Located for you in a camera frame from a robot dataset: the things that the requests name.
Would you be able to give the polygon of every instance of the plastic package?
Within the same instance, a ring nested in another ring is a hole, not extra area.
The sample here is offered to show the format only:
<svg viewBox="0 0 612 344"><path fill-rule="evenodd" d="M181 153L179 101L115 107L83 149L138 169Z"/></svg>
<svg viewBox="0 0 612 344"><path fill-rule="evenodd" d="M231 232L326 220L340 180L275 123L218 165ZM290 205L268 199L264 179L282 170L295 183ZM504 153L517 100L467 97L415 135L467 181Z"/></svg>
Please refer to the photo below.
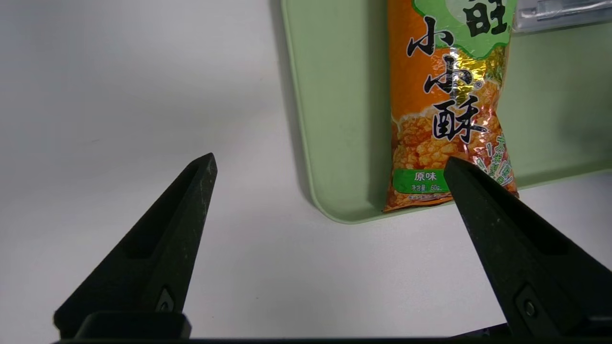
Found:
<svg viewBox="0 0 612 344"><path fill-rule="evenodd" d="M612 0L518 0L514 32L612 20Z"/></svg>
<svg viewBox="0 0 612 344"><path fill-rule="evenodd" d="M468 160L513 193L496 108L513 0L389 0L393 172L384 211L451 200L443 169Z"/></svg>

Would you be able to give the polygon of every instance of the green label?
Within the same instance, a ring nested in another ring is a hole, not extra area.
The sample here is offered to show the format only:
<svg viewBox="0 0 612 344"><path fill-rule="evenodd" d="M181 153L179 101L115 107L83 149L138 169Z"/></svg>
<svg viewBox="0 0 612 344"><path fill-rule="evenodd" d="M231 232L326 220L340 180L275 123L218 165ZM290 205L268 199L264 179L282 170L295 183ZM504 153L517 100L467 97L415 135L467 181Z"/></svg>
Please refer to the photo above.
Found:
<svg viewBox="0 0 612 344"><path fill-rule="evenodd" d="M475 59L483 59L491 50L507 45L517 0L413 0L414 9L423 17L436 20L435 32L450 31L453 47L460 47ZM448 47L435 35L437 47Z"/></svg>
<svg viewBox="0 0 612 344"><path fill-rule="evenodd" d="M449 192L444 170L397 169L393 171L393 187L401 193Z"/></svg>

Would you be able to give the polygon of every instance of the green tray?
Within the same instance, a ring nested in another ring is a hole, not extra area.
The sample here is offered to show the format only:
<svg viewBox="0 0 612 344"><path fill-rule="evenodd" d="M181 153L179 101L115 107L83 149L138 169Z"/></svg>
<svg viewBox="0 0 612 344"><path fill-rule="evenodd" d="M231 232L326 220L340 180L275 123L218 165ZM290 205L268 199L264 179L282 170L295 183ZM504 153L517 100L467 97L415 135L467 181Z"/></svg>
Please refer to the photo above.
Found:
<svg viewBox="0 0 612 344"><path fill-rule="evenodd" d="M330 219L383 214L391 170L386 1L284 0L308 180ZM498 114L520 188L612 167L612 23L513 36Z"/></svg>

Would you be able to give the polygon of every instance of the orange snack bag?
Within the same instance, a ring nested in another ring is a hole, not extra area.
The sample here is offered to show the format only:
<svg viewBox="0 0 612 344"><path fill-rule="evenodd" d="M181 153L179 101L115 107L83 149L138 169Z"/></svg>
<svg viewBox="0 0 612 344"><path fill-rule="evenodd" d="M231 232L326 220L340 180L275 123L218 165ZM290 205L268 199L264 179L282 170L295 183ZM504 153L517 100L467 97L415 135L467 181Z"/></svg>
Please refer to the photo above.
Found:
<svg viewBox="0 0 612 344"><path fill-rule="evenodd" d="M517 187L496 114L516 0L388 0L393 172L384 211L452 199L468 160Z"/></svg>

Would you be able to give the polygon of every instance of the metal object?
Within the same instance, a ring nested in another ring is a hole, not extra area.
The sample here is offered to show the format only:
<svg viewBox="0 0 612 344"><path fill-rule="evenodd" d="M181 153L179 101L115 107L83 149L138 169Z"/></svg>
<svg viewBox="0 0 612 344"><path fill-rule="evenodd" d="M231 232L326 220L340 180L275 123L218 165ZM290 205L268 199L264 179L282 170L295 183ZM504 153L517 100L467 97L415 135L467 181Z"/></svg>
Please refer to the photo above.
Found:
<svg viewBox="0 0 612 344"><path fill-rule="evenodd" d="M531 300L525 301L525 314L532 318L537 314L536 307L534 306L533 302L531 302Z"/></svg>

